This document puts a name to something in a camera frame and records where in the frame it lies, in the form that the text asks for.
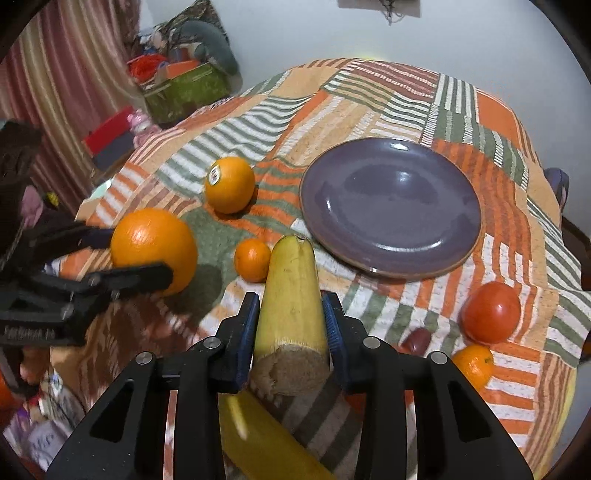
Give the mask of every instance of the green box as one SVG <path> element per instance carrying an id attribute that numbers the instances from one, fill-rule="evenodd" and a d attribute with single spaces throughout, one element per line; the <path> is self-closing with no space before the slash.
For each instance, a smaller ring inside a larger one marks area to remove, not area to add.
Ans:
<path id="1" fill-rule="evenodd" d="M 188 107 L 196 110 L 230 94 L 226 76 L 210 63 L 204 63 L 169 82 L 171 86 L 168 94 L 183 109 Z"/>
<path id="2" fill-rule="evenodd" d="M 154 122 L 167 124 L 229 94 L 226 76 L 210 63 L 204 63 L 146 91 L 144 98 Z"/>

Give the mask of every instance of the screw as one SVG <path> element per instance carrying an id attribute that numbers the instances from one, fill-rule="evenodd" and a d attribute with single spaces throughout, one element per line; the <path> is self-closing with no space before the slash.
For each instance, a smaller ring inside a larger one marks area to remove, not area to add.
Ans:
<path id="1" fill-rule="evenodd" d="M 94 275 L 91 275 L 88 278 L 88 285 L 90 285 L 91 287 L 94 287 L 96 285 L 98 285 L 100 283 L 100 275 L 98 273 L 95 273 Z"/>
<path id="2" fill-rule="evenodd" d="M 437 365 L 444 365 L 447 363 L 447 355 L 443 352 L 433 352 L 431 354 L 431 362 Z"/>
<path id="3" fill-rule="evenodd" d="M 363 340 L 363 344 L 367 347 L 367 348 L 378 348 L 382 342 L 379 338 L 377 337 L 365 337 L 365 339 Z"/>
<path id="4" fill-rule="evenodd" d="M 150 352 L 141 352 L 135 357 L 135 361 L 140 365 L 148 365 L 153 358 L 154 356 Z"/>
<path id="5" fill-rule="evenodd" d="M 222 344 L 222 341 L 217 337 L 207 337 L 203 341 L 203 346 L 207 349 L 213 350 L 214 348 L 219 347 Z"/>
<path id="6" fill-rule="evenodd" d="M 70 318 L 72 316 L 73 313 L 74 313 L 74 305 L 69 303 L 68 305 L 66 305 L 62 308 L 61 318 L 63 320 L 67 320 L 68 318 Z"/>

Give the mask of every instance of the red tomato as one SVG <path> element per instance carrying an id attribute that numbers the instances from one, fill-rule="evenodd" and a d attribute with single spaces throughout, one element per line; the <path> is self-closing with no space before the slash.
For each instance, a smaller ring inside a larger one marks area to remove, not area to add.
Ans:
<path id="1" fill-rule="evenodd" d="M 509 285 L 492 281 L 470 295 L 460 314 L 460 327 L 473 342 L 494 345 L 513 334 L 520 317 L 517 292 Z"/>

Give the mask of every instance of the plush toy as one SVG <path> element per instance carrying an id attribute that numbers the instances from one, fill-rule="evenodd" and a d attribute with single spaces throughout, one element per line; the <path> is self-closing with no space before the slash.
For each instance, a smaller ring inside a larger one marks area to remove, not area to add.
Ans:
<path id="1" fill-rule="evenodd" d="M 134 147 L 139 148 L 146 143 L 150 135 L 160 133 L 162 129 L 152 123 L 152 119 L 140 108 L 127 116 L 129 130 L 134 136 Z"/>

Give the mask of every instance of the purple plate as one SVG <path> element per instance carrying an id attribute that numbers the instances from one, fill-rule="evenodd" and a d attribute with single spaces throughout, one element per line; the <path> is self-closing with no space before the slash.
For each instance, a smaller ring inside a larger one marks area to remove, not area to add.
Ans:
<path id="1" fill-rule="evenodd" d="M 480 236 L 470 181 L 416 143 L 364 138 L 324 152 L 300 186 L 310 233 L 333 255 L 392 278 L 441 275 L 462 264 Z"/>

